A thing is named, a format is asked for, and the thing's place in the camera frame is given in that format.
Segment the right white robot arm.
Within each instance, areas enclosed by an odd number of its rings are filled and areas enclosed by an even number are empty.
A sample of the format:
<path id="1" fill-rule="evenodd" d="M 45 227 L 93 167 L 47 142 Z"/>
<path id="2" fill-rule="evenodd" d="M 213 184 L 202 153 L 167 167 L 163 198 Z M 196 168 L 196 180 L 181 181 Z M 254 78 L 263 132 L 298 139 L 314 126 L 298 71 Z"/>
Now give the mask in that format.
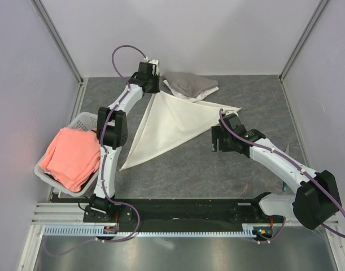
<path id="1" fill-rule="evenodd" d="M 211 128 L 213 151 L 237 152 L 268 168 L 291 189 L 293 196 L 264 194 L 250 208 L 251 218 L 263 222 L 269 216 L 295 217 L 307 229 L 315 229 L 339 212 L 341 204 L 335 177 L 317 172 L 281 151 L 256 129 L 246 130 L 239 117 L 220 113 Z"/>

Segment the green handled knife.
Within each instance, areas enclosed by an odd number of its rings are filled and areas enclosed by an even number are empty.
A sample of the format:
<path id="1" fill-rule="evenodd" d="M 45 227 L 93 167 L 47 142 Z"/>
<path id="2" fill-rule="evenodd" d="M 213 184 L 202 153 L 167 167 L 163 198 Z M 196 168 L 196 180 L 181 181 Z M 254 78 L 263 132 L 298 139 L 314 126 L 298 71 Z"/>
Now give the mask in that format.
<path id="1" fill-rule="evenodd" d="M 286 154 L 287 156 L 290 155 L 290 143 L 289 143 L 289 144 L 286 146 L 286 148 L 285 148 L 285 154 Z M 289 189 L 290 189 L 290 188 L 289 188 L 288 184 L 287 184 L 285 181 L 282 181 L 282 191 L 285 192 L 285 193 L 287 193 Z"/>

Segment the white cloth napkin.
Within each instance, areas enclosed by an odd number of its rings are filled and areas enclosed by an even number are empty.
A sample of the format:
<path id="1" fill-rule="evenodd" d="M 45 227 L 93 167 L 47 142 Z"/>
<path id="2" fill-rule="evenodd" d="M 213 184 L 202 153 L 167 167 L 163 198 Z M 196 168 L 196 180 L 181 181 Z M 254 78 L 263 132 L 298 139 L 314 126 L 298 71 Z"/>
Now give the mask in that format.
<path id="1" fill-rule="evenodd" d="M 212 102 L 188 102 L 165 92 L 154 94 L 121 170 L 154 159 L 210 130 L 219 122 L 220 109 L 231 112 L 241 110 Z"/>

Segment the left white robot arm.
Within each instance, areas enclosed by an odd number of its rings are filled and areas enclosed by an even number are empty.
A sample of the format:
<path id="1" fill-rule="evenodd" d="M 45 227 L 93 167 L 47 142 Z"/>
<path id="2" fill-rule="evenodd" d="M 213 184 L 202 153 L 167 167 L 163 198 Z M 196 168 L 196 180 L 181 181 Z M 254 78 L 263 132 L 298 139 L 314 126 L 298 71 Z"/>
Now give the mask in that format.
<path id="1" fill-rule="evenodd" d="M 101 144 L 101 163 L 98 180 L 89 204 L 85 207 L 84 222 L 111 222 L 115 218 L 115 176 L 122 147 L 128 139 L 127 115 L 146 93 L 159 90 L 159 61 L 140 62 L 124 91 L 108 107 L 97 114 L 97 138 Z"/>

